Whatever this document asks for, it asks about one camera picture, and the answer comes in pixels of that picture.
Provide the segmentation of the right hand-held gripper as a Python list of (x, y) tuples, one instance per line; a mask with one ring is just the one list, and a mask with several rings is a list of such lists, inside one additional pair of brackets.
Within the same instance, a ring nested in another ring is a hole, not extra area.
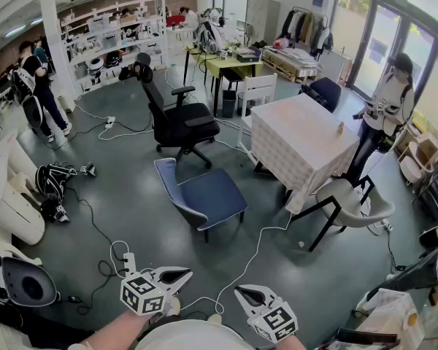
[[(234, 288), (234, 294), (249, 317), (247, 323), (256, 334), (272, 343), (293, 335), (299, 328), (291, 307), (281, 297), (274, 300), (274, 292), (265, 286), (243, 284)], [(272, 300), (258, 307), (259, 300)]]

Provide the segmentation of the blue fabric chair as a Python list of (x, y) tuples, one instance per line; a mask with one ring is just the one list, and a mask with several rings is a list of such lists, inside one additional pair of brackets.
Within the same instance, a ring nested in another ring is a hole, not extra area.
[(244, 221), (247, 201), (222, 168), (179, 183), (174, 158), (155, 160), (154, 166), (169, 200), (191, 227), (204, 234), (206, 242), (209, 229), (235, 216)]

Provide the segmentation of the person's right forearm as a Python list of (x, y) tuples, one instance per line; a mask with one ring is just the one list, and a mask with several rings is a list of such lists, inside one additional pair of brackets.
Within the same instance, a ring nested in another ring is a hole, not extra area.
[(307, 350), (302, 342), (295, 336), (289, 335), (276, 344), (276, 350)]

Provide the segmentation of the person's left forearm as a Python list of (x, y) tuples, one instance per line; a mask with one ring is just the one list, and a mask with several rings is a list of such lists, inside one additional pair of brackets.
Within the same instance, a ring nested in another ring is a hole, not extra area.
[(128, 350), (153, 314), (138, 316), (126, 311), (112, 322), (67, 350)]

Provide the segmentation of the grey chair with black legs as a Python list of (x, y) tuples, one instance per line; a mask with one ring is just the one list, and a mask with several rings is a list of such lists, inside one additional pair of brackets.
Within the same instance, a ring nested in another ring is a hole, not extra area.
[(315, 194), (316, 204), (291, 217), (291, 221), (322, 210), (327, 221), (309, 247), (312, 252), (331, 226), (364, 228), (393, 215), (395, 205), (384, 199), (371, 177), (366, 175), (355, 184), (346, 179), (336, 179), (323, 185)]

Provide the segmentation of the black office chair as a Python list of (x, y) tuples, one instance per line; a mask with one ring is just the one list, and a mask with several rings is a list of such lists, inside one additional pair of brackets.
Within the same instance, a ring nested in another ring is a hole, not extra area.
[(148, 107), (153, 115), (156, 151), (178, 148), (177, 160), (193, 153), (205, 162), (206, 168), (211, 168), (211, 161), (196, 148), (196, 145), (206, 141), (213, 142), (220, 133), (218, 123), (206, 105), (183, 103), (185, 94), (195, 90), (193, 86), (174, 89), (172, 95), (177, 98), (176, 105), (171, 109), (165, 108), (163, 96), (153, 82), (150, 63), (151, 58), (147, 53), (139, 53), (134, 62), (134, 73), (147, 95)]

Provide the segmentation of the table with white tablecloth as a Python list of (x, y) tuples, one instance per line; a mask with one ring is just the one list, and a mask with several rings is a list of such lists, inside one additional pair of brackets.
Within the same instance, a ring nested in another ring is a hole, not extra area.
[(251, 109), (251, 150), (263, 167), (286, 189), (285, 209), (298, 214), (306, 199), (333, 174), (345, 173), (356, 153), (359, 137), (305, 94)]

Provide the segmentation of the white wooden chair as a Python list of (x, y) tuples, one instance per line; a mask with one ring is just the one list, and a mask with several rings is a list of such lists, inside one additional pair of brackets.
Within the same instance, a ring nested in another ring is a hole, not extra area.
[(250, 99), (262, 99), (273, 102), (274, 92), (277, 84), (277, 74), (245, 77), (244, 103), (242, 105), (242, 115), (239, 122), (239, 133), (237, 137), (237, 149), (242, 150), (253, 164), (258, 161), (253, 157), (252, 152), (242, 143), (242, 135), (246, 128), (251, 127), (251, 116), (245, 116), (246, 102)]

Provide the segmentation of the person's white shirt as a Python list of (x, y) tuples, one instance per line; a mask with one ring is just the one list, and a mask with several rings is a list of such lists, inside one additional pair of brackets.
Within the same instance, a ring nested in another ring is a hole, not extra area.
[(186, 319), (151, 330), (135, 350), (256, 350), (231, 328)]

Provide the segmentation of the black waste bin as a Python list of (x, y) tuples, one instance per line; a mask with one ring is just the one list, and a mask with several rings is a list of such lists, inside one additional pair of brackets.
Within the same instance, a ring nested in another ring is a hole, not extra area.
[[(239, 116), (242, 115), (242, 105), (244, 103), (243, 99), (244, 99), (244, 93), (243, 92), (238, 93), (237, 94), (237, 114)], [(255, 105), (256, 105), (255, 99), (247, 100), (246, 109), (245, 109), (245, 116), (249, 116), (251, 114), (251, 108), (254, 107)]]
[(223, 90), (222, 116), (232, 118), (234, 116), (234, 107), (237, 101), (237, 92), (234, 90)]

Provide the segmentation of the green table with black legs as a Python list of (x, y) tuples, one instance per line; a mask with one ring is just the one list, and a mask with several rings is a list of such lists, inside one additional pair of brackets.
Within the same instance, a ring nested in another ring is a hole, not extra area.
[(190, 57), (196, 59), (199, 62), (199, 64), (204, 64), (206, 70), (209, 71), (210, 74), (215, 78), (215, 83), (214, 83), (215, 93), (214, 93), (214, 103), (213, 103), (214, 117), (217, 116), (217, 111), (218, 111), (218, 98), (219, 98), (221, 77), (223, 76), (223, 70), (232, 69), (238, 71), (238, 75), (244, 79), (245, 77), (259, 76), (262, 67), (264, 65), (263, 61), (258, 61), (254, 63), (242, 63), (234, 57), (221, 60), (216, 55), (201, 52), (198, 48), (195, 48), (193, 45), (187, 45), (185, 47), (185, 50), (186, 50), (186, 54), (185, 54), (183, 84), (185, 84), (186, 81), (186, 77), (188, 73), (188, 63)]

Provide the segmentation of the black flat box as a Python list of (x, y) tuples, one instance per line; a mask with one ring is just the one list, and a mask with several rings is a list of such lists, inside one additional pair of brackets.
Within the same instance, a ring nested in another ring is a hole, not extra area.
[(236, 58), (240, 63), (257, 63), (260, 55), (260, 50), (253, 48), (238, 48), (236, 51)]

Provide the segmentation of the white storage shelf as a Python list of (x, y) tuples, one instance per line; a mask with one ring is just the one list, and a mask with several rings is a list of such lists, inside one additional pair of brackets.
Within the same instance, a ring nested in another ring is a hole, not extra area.
[(168, 66), (166, 0), (116, 2), (60, 22), (60, 44), (77, 96), (119, 80), (139, 53)]

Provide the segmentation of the grey metal locker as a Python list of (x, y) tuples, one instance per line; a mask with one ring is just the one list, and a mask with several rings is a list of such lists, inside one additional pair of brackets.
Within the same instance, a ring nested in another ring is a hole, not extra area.
[(271, 45), (276, 39), (280, 2), (273, 0), (248, 0), (245, 36), (248, 44), (265, 42)]

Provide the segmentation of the clothes rack with coats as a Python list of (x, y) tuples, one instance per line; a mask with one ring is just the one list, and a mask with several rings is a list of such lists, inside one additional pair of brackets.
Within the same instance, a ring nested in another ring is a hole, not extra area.
[(287, 39), (289, 47), (303, 44), (317, 60), (324, 50), (332, 50), (334, 47), (328, 17), (302, 7), (293, 7), (288, 12), (277, 38)]

